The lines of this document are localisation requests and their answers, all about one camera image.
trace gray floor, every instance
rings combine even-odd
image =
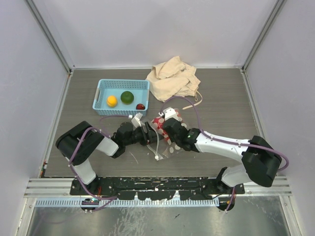
[[[92,109],[92,104],[100,79],[145,79],[149,72],[148,69],[76,70],[69,85],[55,140],[83,120],[99,127],[100,116]],[[257,134],[243,78],[238,69],[197,69],[196,76],[201,80],[199,92],[203,95],[203,102],[197,108],[204,130],[238,139],[250,139]],[[161,105],[150,94],[147,117],[156,117]],[[182,108],[188,104],[175,99],[169,105]],[[193,109],[181,111],[181,114],[189,127],[197,127]],[[109,118],[104,126],[112,133],[124,121],[125,118]],[[215,154],[196,152],[181,152],[157,162],[154,155],[140,145],[127,147],[126,152],[117,159],[95,151],[90,156],[90,162],[99,176],[160,177],[216,176],[222,167],[237,164]],[[55,146],[45,176],[73,176],[65,158]]]
[[[289,236],[279,197],[238,197],[226,214],[214,207],[36,207],[28,236]]]

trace white wall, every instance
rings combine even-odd
[[[37,177],[66,71],[23,0],[0,0],[0,235],[17,227]]]
[[[288,0],[248,75],[271,145],[290,158],[288,177],[306,230],[315,230],[315,1]]]
[[[276,0],[34,0],[78,67],[243,65]]]

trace gray tabletop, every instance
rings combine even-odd
[[[84,120],[100,127],[101,117],[92,109],[100,79],[145,79],[149,72],[149,69],[75,70],[55,140]],[[250,139],[257,134],[243,78],[238,69],[197,69],[196,76],[201,80],[199,92],[203,102],[197,108],[205,131],[237,139]],[[182,99],[169,102],[173,108],[182,109],[187,105]],[[162,102],[150,94],[146,117],[153,119],[158,116],[161,106]],[[197,127],[192,108],[180,112],[190,128]],[[125,121],[125,118],[108,118],[103,125],[113,133]],[[154,155],[139,144],[128,146],[126,152],[117,159],[94,151],[89,160],[99,176],[216,176],[222,167],[237,165],[236,161],[219,155],[187,151],[157,162]],[[73,176],[66,159],[55,146],[51,150],[45,176]]]

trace blue basket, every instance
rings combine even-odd
[[[93,109],[100,116],[134,116],[137,113],[142,113],[145,116],[149,105],[149,88],[150,82],[147,80],[100,80],[96,89]],[[134,101],[130,105],[126,105],[120,100],[120,96],[125,91],[133,93]],[[110,108],[106,102],[111,95],[115,96],[118,101],[117,106],[114,108]],[[136,106],[139,103],[145,106],[144,110],[136,110]]]

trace black mounting plate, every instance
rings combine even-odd
[[[216,179],[210,177],[98,177],[103,197],[117,196],[120,200],[133,200],[137,193],[138,199],[155,200],[172,199],[179,191],[180,199],[208,200],[211,194],[231,194],[231,189],[218,190]],[[235,186],[237,194],[244,194],[242,184]],[[77,179],[71,185],[70,195],[80,196],[87,193]]]

